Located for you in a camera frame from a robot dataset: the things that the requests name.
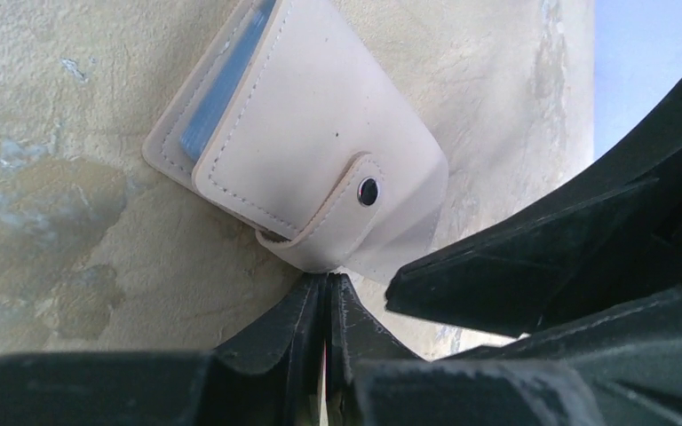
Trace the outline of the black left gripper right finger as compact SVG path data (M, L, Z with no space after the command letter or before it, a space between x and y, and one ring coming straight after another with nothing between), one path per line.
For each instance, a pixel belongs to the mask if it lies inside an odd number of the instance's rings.
M344 425L682 425L682 291L503 347L420 359L329 277L329 420Z

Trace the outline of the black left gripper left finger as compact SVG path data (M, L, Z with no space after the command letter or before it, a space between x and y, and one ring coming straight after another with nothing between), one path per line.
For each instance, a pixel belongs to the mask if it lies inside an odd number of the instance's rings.
M0 425L316 424L327 279L207 351L0 356Z

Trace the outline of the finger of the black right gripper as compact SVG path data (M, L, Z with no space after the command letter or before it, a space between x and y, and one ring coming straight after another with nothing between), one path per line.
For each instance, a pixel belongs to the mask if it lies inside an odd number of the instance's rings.
M517 336L682 289L682 78L620 142L489 228L402 266L391 312Z

